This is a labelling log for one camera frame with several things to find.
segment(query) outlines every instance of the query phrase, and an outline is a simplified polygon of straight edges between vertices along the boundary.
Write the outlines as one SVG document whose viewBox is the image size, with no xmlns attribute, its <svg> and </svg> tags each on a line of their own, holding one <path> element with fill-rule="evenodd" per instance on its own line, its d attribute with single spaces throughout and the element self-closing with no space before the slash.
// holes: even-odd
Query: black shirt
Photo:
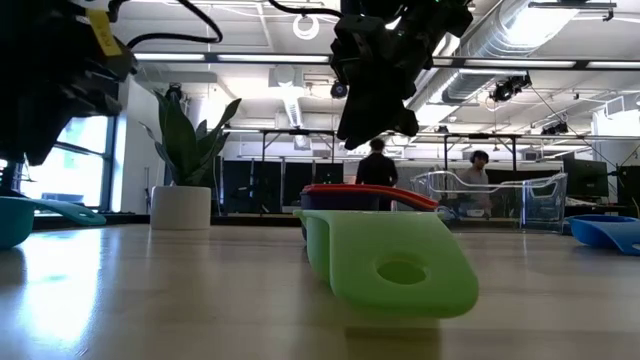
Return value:
<svg viewBox="0 0 640 360">
<path fill-rule="evenodd" d="M 398 172 L 393 160 L 373 153 L 358 165 L 356 184 L 393 186 L 398 182 Z"/>
</svg>

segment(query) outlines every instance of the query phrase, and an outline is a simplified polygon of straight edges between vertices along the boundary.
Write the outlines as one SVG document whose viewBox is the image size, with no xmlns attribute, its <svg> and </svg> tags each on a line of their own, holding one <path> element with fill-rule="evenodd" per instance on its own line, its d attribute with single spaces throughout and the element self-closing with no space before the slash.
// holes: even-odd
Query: person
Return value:
<svg viewBox="0 0 640 360">
<path fill-rule="evenodd" d="M 460 175 L 460 180 L 469 185 L 488 185 L 489 177 L 484 171 L 484 167 L 489 162 L 489 154 L 482 150 L 477 150 L 474 151 L 469 160 L 472 165 Z M 466 204 L 467 206 L 465 206 L 465 208 L 480 208 L 484 210 L 485 217 L 491 216 L 491 200 L 489 194 L 471 193 L 469 194 L 469 199 L 471 202 Z"/>
<path fill-rule="evenodd" d="M 398 171 L 393 160 L 382 155 L 384 141 L 375 138 L 369 143 L 371 154 L 358 164 L 356 184 L 395 186 L 398 182 Z M 391 200 L 381 198 L 378 203 L 381 211 L 391 211 Z"/>
</svg>

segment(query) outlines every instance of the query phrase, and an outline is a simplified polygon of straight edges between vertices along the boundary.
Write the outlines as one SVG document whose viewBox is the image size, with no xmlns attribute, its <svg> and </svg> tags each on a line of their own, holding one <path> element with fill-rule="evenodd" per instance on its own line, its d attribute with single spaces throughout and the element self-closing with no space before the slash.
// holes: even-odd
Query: clear plastic container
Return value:
<svg viewBox="0 0 640 360">
<path fill-rule="evenodd" d="M 476 185 L 450 171 L 431 171 L 414 177 L 411 186 L 440 203 L 445 222 L 470 229 L 562 232 L 567 174 Z"/>
</svg>

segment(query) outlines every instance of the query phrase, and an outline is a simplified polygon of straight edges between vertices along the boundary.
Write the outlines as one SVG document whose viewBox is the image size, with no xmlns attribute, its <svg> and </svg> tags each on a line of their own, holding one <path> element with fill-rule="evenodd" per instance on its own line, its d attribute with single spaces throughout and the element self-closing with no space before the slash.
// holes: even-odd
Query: desk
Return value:
<svg viewBox="0 0 640 360">
<path fill-rule="evenodd" d="M 637 358 L 637 258 L 554 235 L 456 237 L 480 299 L 438 322 L 337 300 L 311 273 L 299 228 L 34 234 L 0 253 L 0 358 Z"/>
</svg>

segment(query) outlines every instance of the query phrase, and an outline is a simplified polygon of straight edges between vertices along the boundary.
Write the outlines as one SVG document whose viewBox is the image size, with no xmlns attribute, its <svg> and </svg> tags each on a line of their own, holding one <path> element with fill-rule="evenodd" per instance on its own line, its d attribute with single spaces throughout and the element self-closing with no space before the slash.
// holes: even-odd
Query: green plastic scoop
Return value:
<svg viewBox="0 0 640 360">
<path fill-rule="evenodd" d="M 300 210 L 316 275 L 349 303 L 413 316 L 454 317 L 478 280 L 434 213 Z"/>
</svg>

